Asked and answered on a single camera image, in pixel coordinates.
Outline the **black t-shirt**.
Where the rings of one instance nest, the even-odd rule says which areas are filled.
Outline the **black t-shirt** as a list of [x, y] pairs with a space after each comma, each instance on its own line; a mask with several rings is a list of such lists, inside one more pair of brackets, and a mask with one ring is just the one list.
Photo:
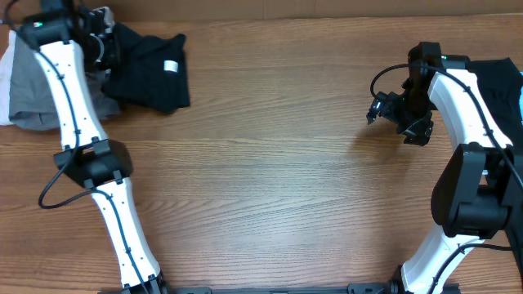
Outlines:
[[102, 87], [106, 96], [164, 114], [190, 106], [183, 33], [169, 39], [142, 36], [122, 23], [114, 26], [113, 33], [121, 62], [110, 70]]

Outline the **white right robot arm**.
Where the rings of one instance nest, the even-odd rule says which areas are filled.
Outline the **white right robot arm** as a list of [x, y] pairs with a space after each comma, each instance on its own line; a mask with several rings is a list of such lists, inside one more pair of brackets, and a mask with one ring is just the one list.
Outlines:
[[437, 42], [408, 54], [401, 93], [374, 92], [369, 123], [383, 117], [407, 145], [426, 145], [438, 112], [453, 148], [431, 195], [430, 232], [386, 283], [352, 284], [351, 293], [456, 293], [448, 283], [476, 248], [498, 232], [522, 259], [522, 73], [510, 59], [445, 55]]

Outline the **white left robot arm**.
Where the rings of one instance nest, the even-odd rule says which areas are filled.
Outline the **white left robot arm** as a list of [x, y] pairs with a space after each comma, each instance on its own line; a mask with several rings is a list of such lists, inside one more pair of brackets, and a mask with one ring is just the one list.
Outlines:
[[78, 184], [98, 206], [118, 259], [121, 291], [167, 293], [132, 197], [130, 154], [101, 126], [87, 85], [87, 72], [110, 71], [120, 63], [112, 12], [90, 11], [71, 0], [41, 0], [40, 7], [16, 34], [34, 50], [51, 90], [62, 148], [53, 157], [57, 174]]

